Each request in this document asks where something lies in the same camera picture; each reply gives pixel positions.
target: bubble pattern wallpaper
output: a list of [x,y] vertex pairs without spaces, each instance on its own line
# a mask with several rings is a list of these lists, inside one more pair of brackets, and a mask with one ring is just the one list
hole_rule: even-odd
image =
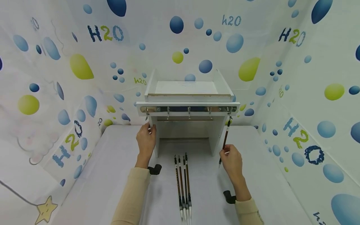
[[2,221],[51,223],[106,127],[145,123],[153,70],[196,82],[218,69],[241,104],[231,125],[257,129],[312,224],[360,224],[360,6],[195,2],[2,3],[0,140],[21,167],[8,182],[0,165],[0,198],[23,215]]

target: light blue bubble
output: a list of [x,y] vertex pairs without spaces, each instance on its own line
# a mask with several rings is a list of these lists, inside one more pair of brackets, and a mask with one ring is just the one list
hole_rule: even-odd
[[226,49],[230,53],[238,52],[244,44],[244,38],[241,34],[236,33],[229,37],[226,42]]
[[335,125],[330,121],[324,120],[318,124],[318,133],[323,138],[330,138],[334,136],[335,132]]
[[322,20],[329,12],[333,0],[318,0],[311,12],[311,21],[313,24]]
[[123,103],[125,101],[125,98],[123,95],[121,94],[114,94],[114,98],[118,101],[118,102],[121,102]]
[[29,50],[29,46],[26,42],[26,40],[20,36],[20,35],[14,35],[13,36],[13,40],[14,40],[14,43],[16,44],[16,46],[22,50],[22,51],[27,51]]
[[202,18],[197,18],[194,22],[196,29],[201,29],[204,26],[204,21]]
[[276,156],[280,156],[280,154],[281,154],[280,148],[279,148],[279,146],[277,146],[276,144],[273,145],[273,153],[274,153],[274,155],[276,155]]
[[81,171],[82,171],[82,165],[80,165],[76,168],[75,173],[74,173],[74,179],[77,179],[80,176]]
[[44,46],[45,46],[46,51],[48,52],[48,55],[53,60],[60,59],[60,54],[59,54],[58,48],[56,47],[53,40],[51,40],[49,37],[45,37],[44,38]]
[[252,108],[250,108],[250,109],[247,109],[246,111],[245,111],[245,114],[244,114],[245,116],[252,116],[252,115],[254,115],[254,110],[252,109]]
[[220,32],[220,31],[216,31],[216,32],[214,33],[213,38],[214,38],[214,41],[220,41],[220,39],[221,39],[221,32]]
[[331,200],[331,209],[340,225],[360,224],[360,198],[349,194],[337,194]]
[[82,149],[82,150],[85,150],[86,147],[87,147],[87,138],[82,138],[82,139],[80,140],[80,145],[81,145],[81,149]]
[[66,110],[61,110],[58,114],[59,123],[62,125],[68,125],[70,123],[69,114]]
[[94,117],[95,113],[96,113],[96,108],[98,107],[98,103],[96,102],[94,97],[92,97],[90,95],[85,96],[85,106],[86,106],[87,113],[91,117]]
[[199,64],[199,70],[202,73],[208,73],[210,72],[212,69],[212,62],[210,60],[202,60],[201,63]]
[[64,92],[63,89],[61,88],[60,84],[58,82],[56,82],[56,88],[58,90],[58,95],[59,97],[64,100]]
[[185,76],[185,81],[195,81],[195,80],[196,80],[195,75],[191,73]]
[[265,87],[258,87],[255,91],[256,95],[260,95],[263,96],[266,93],[266,88]]
[[121,115],[121,118],[130,122],[130,118],[125,113]]
[[333,164],[326,164],[323,167],[325,177],[333,183],[341,183],[344,180],[344,174],[341,169]]
[[172,17],[170,20],[170,29],[174,33],[181,33],[184,29],[183,20],[178,16]]
[[298,167],[302,167],[305,163],[304,157],[300,153],[297,153],[297,152],[294,152],[291,155],[291,159],[294,162],[294,164],[297,165]]
[[76,112],[76,116],[77,116],[77,119],[78,119],[80,122],[84,122],[84,121],[85,121],[86,115],[85,115],[84,110],[79,109],[79,110]]

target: dark blue bubble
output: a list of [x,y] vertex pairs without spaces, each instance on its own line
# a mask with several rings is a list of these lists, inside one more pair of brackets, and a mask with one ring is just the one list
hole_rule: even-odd
[[126,13],[126,1],[125,0],[107,0],[111,11],[119,16],[123,17]]
[[32,91],[32,92],[38,92],[39,89],[40,89],[39,85],[37,85],[37,84],[35,84],[35,83],[31,83],[31,84],[29,85],[29,88],[30,88],[30,91]]
[[170,29],[174,33],[181,33],[184,29],[183,20],[178,16],[174,16],[173,18],[171,18]]
[[199,70],[202,73],[208,73],[210,72],[212,69],[212,62],[210,60],[203,60],[201,61],[201,63],[199,64]]
[[318,23],[326,16],[333,0],[318,0],[311,12],[311,20],[313,24]]

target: blue circle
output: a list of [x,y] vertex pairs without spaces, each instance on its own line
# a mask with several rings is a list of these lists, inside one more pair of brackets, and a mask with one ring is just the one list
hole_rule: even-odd
[[351,95],[356,95],[360,92],[360,87],[359,86],[352,86],[350,89],[349,89],[349,93]]
[[335,125],[330,121],[324,120],[318,124],[318,133],[323,138],[330,138],[335,135],[335,132]]
[[213,38],[214,38],[214,41],[220,41],[220,39],[221,39],[221,32],[220,31],[216,31],[215,33],[214,33],[214,36],[213,36]]
[[226,49],[230,53],[238,52],[244,44],[244,38],[241,34],[236,33],[229,37],[226,42]]
[[294,162],[294,164],[297,165],[298,167],[302,167],[305,163],[304,157],[300,153],[297,153],[297,152],[294,152],[291,155],[291,159]]
[[326,164],[323,167],[325,177],[333,183],[341,183],[344,180],[344,174],[341,169],[333,164]]
[[277,146],[276,144],[273,145],[273,153],[274,153],[274,155],[276,155],[276,156],[280,156],[280,154],[281,154],[280,148],[279,148],[279,146]]
[[207,30],[206,30],[206,35],[207,35],[207,36],[210,36],[211,33],[212,33],[212,30],[211,30],[211,29],[207,29]]
[[185,76],[185,81],[195,81],[195,80],[196,80],[195,75],[191,73]]
[[291,14],[291,18],[295,18],[295,17],[297,17],[299,15],[299,10],[298,9],[295,9],[294,11],[293,11],[293,13]]
[[35,84],[35,83],[31,83],[29,85],[30,91],[32,92],[38,92],[40,90],[39,85]]
[[204,21],[202,18],[197,18],[194,22],[196,29],[201,29],[204,26]]
[[181,33],[184,29],[183,20],[178,16],[174,16],[173,18],[171,18],[170,29],[174,33]]
[[82,8],[84,9],[84,11],[87,13],[87,14],[91,14],[93,12],[93,9],[91,8],[91,6],[89,6],[88,4],[84,4],[82,6]]
[[333,0],[318,0],[311,12],[311,21],[313,24],[322,20],[329,12]]
[[78,166],[74,172],[74,179],[77,179],[80,174],[81,174],[81,171],[82,171],[82,165]]
[[208,73],[210,72],[212,69],[212,62],[210,60],[202,60],[201,63],[199,64],[199,70],[202,73]]
[[141,50],[143,50],[143,51],[144,51],[144,50],[145,50],[145,48],[146,48],[146,47],[145,47],[145,44],[140,43],[140,44],[139,44],[139,48],[140,48]]
[[266,88],[265,87],[258,87],[255,91],[256,95],[263,96],[266,94]]

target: calligraphy brush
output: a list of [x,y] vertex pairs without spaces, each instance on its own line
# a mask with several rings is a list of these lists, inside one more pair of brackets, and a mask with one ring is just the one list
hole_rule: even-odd
[[183,175],[181,173],[181,160],[179,156],[179,171],[180,171],[180,184],[181,184],[181,195],[183,200],[183,211],[184,211],[184,220],[186,224],[186,205],[185,205],[185,198],[184,198],[184,187],[183,187]]
[[189,168],[188,168],[188,155],[185,153],[185,163],[186,163],[186,177],[188,180],[188,195],[189,195],[189,225],[191,225],[191,195],[190,195],[190,182],[189,182]]
[[181,216],[181,221],[184,224],[183,205],[181,203],[181,195],[180,195],[180,187],[179,187],[179,174],[177,172],[176,155],[175,155],[174,161],[175,161],[175,170],[176,170],[177,193],[179,195],[180,216]]

